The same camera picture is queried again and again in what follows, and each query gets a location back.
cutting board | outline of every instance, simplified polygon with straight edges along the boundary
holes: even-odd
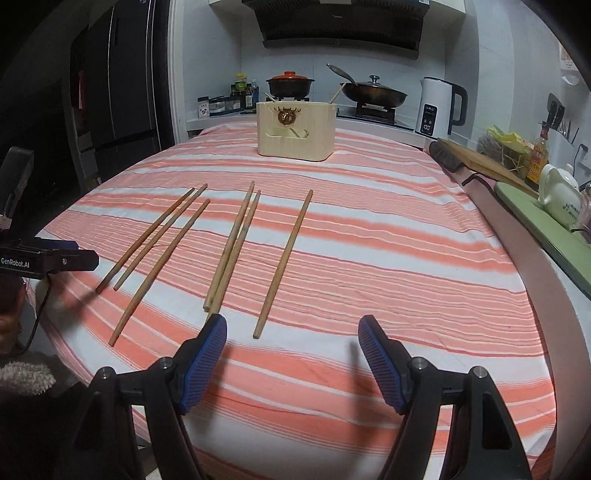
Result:
[[[498,182],[495,191],[550,257],[591,299],[591,245],[579,233],[570,233],[522,191]]]
[[[443,144],[449,151],[458,157],[462,163],[470,170],[482,173],[487,177],[513,185],[514,187],[525,192],[527,195],[537,198],[538,194],[529,188],[521,178],[514,173],[511,173],[503,165],[482,155],[474,150],[455,144],[449,140],[439,139],[437,142]]]

table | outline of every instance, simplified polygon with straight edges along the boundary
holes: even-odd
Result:
[[[228,344],[186,426],[204,468],[222,479],[377,477],[400,417],[387,407],[356,339],[374,314],[387,335],[437,367],[491,373],[530,463],[556,423],[544,345],[523,283],[463,190],[425,153],[338,130],[335,153],[308,163],[260,157],[247,122],[204,131],[107,181],[56,218],[49,237],[95,249],[93,273],[61,274],[44,327],[85,381],[104,365],[145,368],[196,335],[203,299],[244,194],[261,201],[225,297]],[[209,188],[123,287],[94,288],[190,187]],[[309,189],[314,197],[260,340],[258,313]],[[115,348],[108,339],[145,275],[210,199]],[[137,430],[147,435],[143,412]],[[443,408],[426,478],[439,475]]]

wok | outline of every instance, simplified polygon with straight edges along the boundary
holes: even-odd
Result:
[[[344,70],[328,63],[326,66],[337,75],[350,81],[350,83],[345,83],[343,93],[349,100],[353,100],[356,103],[361,103],[363,105],[377,105],[391,109],[399,107],[406,100],[406,93],[399,92],[378,83],[379,77],[377,75],[369,76],[371,82],[358,83]]]

metal screw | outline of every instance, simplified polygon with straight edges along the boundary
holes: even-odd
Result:
[[[162,370],[166,370],[167,368],[173,366],[173,362],[174,360],[172,358],[170,358],[169,356],[164,356],[160,359],[160,368]]]
[[[485,378],[488,375],[488,371],[484,367],[474,367],[472,369],[472,373],[476,375],[478,378]]]
[[[419,370],[424,370],[428,367],[429,362],[422,356],[416,356],[413,358],[413,367]]]
[[[106,380],[107,378],[109,378],[111,376],[111,369],[109,367],[103,367],[99,370],[99,376],[103,379]]]

person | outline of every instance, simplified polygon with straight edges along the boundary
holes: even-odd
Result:
[[[53,477],[86,386],[56,356],[19,352],[20,317],[27,301],[22,278],[0,274],[0,478]]]
[[[0,354],[10,353],[17,344],[21,330],[19,319],[26,296],[21,277],[0,274]]]

